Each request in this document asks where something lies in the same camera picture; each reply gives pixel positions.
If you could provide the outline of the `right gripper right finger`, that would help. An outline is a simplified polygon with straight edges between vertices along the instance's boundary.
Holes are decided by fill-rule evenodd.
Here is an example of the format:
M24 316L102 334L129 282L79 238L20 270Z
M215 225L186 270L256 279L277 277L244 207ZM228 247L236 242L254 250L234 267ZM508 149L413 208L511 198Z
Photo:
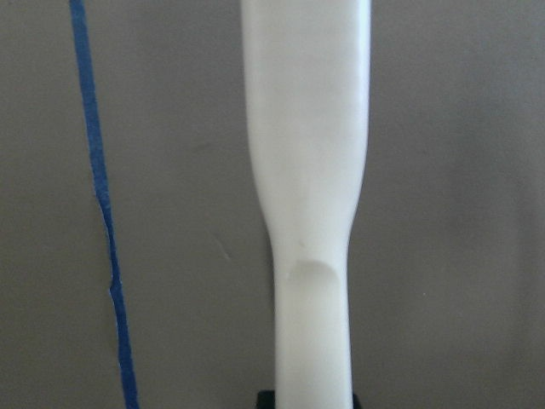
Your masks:
M353 394L353 408L354 409L362 409L362 406L359 402L359 398L356 394Z

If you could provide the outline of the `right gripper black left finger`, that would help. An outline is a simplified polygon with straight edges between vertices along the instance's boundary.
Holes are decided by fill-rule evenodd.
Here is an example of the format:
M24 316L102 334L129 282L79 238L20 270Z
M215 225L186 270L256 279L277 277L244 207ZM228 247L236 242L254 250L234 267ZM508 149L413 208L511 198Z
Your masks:
M260 390L257 393L255 409L275 409L276 395L273 389Z

